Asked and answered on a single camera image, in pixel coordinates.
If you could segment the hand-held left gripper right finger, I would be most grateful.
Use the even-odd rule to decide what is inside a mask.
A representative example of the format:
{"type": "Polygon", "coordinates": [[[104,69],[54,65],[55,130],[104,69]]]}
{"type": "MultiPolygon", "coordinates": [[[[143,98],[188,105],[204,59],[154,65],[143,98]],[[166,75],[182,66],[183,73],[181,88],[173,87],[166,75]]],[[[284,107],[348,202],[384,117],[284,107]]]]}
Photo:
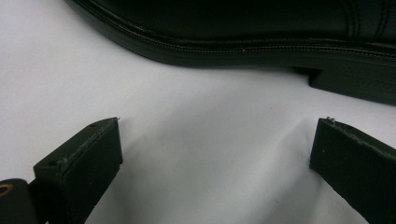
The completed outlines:
{"type": "Polygon", "coordinates": [[[396,224],[396,149],[334,119],[320,119],[309,167],[369,224],[396,224]]]}

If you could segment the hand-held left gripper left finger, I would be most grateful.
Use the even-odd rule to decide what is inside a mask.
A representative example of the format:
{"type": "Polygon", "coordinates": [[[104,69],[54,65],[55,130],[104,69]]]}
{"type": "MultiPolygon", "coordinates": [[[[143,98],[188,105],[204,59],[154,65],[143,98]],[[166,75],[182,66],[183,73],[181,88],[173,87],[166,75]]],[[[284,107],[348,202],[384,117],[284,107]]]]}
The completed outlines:
{"type": "Polygon", "coordinates": [[[120,165],[119,120],[92,123],[34,166],[49,224],[84,224],[120,165]]]}

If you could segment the black leather shoe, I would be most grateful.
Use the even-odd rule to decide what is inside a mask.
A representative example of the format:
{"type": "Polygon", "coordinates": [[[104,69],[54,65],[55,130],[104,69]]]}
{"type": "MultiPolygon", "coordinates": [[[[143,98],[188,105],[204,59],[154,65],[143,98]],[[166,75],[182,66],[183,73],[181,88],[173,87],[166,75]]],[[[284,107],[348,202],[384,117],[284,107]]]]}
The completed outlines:
{"type": "Polygon", "coordinates": [[[396,105],[396,0],[64,0],[117,44],[182,66],[294,67],[396,105]]]}

